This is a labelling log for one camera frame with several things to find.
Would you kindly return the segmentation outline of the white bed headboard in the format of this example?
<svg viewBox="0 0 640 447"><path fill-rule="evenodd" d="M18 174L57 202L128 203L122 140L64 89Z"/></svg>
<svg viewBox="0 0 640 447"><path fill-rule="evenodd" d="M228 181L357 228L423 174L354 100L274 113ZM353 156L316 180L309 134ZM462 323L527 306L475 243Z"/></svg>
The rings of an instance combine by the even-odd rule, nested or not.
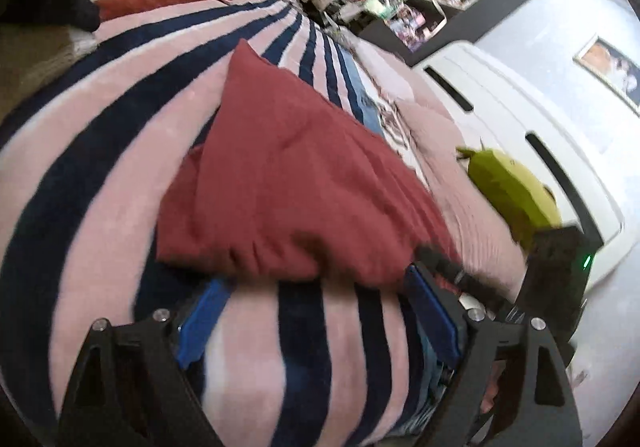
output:
<svg viewBox="0 0 640 447"><path fill-rule="evenodd" d="M458 40L412 67L444 104L465 142L499 149L527 167L555 196L562 221L594 243L592 290L632 248L623 205L575 139L568 115L524 77Z"/></svg>

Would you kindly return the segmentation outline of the green avocado plush toy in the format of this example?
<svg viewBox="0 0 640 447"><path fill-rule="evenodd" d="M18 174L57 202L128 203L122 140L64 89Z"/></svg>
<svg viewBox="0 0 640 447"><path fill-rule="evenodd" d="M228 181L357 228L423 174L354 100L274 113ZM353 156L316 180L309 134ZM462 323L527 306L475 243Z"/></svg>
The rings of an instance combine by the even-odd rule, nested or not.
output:
<svg viewBox="0 0 640 447"><path fill-rule="evenodd" d="M504 219L513 240L528 251L538 231L560 228L563 219L552 191L525 165L498 149L457 147L468 176Z"/></svg>

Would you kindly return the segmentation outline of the dark red knit top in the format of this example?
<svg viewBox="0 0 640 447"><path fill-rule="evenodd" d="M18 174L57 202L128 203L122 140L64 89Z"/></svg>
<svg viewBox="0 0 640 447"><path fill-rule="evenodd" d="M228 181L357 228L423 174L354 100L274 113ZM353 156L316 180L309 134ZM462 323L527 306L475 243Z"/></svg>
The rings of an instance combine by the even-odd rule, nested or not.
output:
<svg viewBox="0 0 640 447"><path fill-rule="evenodd" d="M221 103L160 202L159 261L246 280L399 285L458 250L416 173L287 69L236 46Z"/></svg>

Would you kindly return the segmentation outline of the striped fleece bed blanket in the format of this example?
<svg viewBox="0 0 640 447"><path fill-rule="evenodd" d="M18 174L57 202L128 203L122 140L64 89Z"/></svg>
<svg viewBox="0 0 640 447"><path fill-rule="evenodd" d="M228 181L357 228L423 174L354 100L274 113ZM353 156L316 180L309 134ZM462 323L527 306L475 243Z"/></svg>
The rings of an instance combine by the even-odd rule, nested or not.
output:
<svg viewBox="0 0 640 447"><path fill-rule="evenodd" d="M384 135L378 112L396 107L380 94L352 55L282 0L98 0L99 46L1 124L1 378L27 430L52 446L63 393L89 325L143 320L177 307L202 279L157 263L155 223L160 199L188 151L204 141L220 106L232 50L240 40L297 74L327 100L395 146L424 182L412 148ZM207 340L191 372L204 411L224 411L214 427L241 433L236 418L265 418L238 446L270 446L285 370L299 350L282 357L278 290L241 289L231 297L220 330ZM384 412L362 420L362 445L406 445L423 432L437 399L410 353L427 366L428 345L402 297L369 290L323 288L336 310L328 363L337 382L318 446L338 446L360 423L364 397L390 386ZM390 376L366 381L358 347L387 345Z"/></svg>

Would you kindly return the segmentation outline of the pink striped pillow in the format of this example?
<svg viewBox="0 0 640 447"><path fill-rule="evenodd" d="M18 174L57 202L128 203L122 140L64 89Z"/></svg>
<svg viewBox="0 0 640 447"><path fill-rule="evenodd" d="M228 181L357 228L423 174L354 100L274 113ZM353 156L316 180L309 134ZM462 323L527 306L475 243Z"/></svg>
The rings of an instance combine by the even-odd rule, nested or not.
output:
<svg viewBox="0 0 640 447"><path fill-rule="evenodd" d="M397 101L396 110L461 264L513 302L526 274L524 252L458 162L460 130L448 115L419 103Z"/></svg>

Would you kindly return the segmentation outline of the framed wall photo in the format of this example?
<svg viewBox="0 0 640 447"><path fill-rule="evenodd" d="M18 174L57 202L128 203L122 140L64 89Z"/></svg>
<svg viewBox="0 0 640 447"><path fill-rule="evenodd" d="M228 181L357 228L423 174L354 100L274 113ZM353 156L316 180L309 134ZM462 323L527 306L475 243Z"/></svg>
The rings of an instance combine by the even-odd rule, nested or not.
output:
<svg viewBox="0 0 640 447"><path fill-rule="evenodd" d="M595 37L574 55L574 61L611 89L634 114L639 114L639 66L634 60Z"/></svg>

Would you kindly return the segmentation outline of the black bookshelf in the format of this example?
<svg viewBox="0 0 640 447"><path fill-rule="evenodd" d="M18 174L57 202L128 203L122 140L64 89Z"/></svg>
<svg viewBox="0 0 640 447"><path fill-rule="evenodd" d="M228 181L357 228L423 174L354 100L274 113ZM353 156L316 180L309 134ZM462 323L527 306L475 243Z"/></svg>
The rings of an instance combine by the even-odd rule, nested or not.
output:
<svg viewBox="0 0 640 447"><path fill-rule="evenodd" d="M387 18L363 11L348 28L414 66L451 43L478 42L529 0L388 1Z"/></svg>

